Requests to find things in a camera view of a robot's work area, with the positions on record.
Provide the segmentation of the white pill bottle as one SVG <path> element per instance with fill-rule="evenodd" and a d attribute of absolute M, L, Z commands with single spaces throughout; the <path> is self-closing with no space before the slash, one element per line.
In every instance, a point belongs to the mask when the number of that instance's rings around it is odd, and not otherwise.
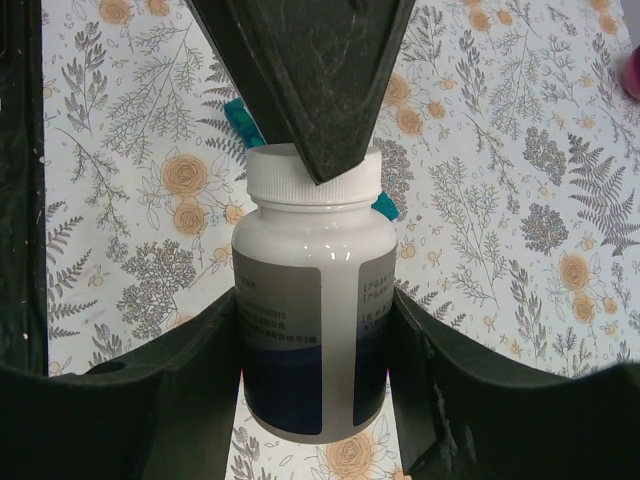
<path fill-rule="evenodd" d="M 369 202 L 262 202 L 232 238 L 244 393 L 289 441 L 348 438 L 379 413 L 397 238 Z"/>

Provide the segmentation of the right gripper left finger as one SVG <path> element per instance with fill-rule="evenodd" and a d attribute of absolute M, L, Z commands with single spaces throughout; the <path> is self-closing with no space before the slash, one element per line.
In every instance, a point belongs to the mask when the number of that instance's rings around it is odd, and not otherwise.
<path fill-rule="evenodd" d="M 1 368 L 4 479 L 222 479 L 238 396 L 236 303 L 83 375 Z"/>

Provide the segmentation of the teal pill organizer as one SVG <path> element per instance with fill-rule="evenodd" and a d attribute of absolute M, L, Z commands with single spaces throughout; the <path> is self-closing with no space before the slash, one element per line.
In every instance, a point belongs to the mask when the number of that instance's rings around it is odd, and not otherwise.
<path fill-rule="evenodd" d="M 264 137 L 241 98 L 227 102 L 223 110 L 233 131 L 239 135 L 247 149 L 266 144 Z M 394 221 L 399 217 L 399 211 L 393 200 L 384 191 L 381 192 L 372 207 L 385 215 L 390 221 Z"/>

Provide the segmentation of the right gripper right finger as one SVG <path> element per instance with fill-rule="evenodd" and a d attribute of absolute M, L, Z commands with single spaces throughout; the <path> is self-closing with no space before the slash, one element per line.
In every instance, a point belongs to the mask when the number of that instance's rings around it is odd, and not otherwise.
<path fill-rule="evenodd" d="M 639 368 L 571 380 L 510 360 L 397 292 L 392 399 L 414 479 L 635 479 Z"/>

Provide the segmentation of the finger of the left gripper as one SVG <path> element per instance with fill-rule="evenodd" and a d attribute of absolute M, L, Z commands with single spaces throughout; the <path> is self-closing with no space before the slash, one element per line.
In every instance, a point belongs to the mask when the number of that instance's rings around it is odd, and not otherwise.
<path fill-rule="evenodd" d="M 362 162 L 412 0 L 191 0 L 264 139 L 296 146 L 312 180 Z"/>

